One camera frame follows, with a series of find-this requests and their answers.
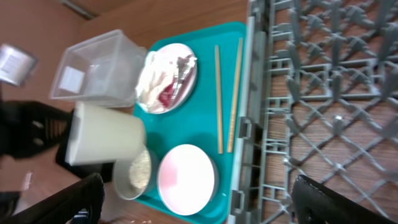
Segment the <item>white cup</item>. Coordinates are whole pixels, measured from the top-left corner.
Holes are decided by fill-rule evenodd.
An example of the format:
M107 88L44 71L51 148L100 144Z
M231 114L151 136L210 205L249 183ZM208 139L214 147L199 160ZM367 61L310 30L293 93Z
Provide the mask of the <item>white cup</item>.
M66 161L88 165L132 159L146 147L140 118L79 101L75 105Z

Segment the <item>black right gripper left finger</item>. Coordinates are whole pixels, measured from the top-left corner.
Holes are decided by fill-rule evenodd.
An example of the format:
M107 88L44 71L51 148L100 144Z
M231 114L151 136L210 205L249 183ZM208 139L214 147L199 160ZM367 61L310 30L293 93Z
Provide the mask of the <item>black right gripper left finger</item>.
M3 224L97 224L105 199L103 179L94 173L39 203L4 219Z

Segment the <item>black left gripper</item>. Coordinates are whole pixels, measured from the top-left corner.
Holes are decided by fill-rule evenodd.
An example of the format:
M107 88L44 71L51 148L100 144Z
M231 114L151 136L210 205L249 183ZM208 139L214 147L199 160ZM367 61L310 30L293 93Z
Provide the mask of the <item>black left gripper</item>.
M1 102L1 155L25 159L64 142L73 113L39 101Z

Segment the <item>grey bowl with rice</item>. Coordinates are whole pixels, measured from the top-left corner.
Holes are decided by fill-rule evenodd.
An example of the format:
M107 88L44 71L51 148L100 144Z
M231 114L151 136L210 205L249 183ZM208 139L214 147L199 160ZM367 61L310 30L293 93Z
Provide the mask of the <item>grey bowl with rice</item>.
M149 149L133 159L118 160L113 167L114 190L124 200L135 200L155 188L159 159Z

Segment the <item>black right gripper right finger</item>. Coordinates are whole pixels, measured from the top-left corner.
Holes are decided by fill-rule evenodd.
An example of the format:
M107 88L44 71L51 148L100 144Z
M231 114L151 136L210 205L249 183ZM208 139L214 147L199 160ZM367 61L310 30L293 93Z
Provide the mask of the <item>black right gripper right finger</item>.
M299 224L395 224L306 175L297 176L291 198Z

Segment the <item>pink bowl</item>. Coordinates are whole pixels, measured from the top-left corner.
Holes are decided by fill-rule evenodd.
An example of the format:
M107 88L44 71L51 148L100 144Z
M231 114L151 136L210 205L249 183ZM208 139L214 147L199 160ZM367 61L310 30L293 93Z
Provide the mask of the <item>pink bowl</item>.
M201 148L182 144L161 160L157 188L164 205L173 213L189 216L203 210L219 186L218 168Z

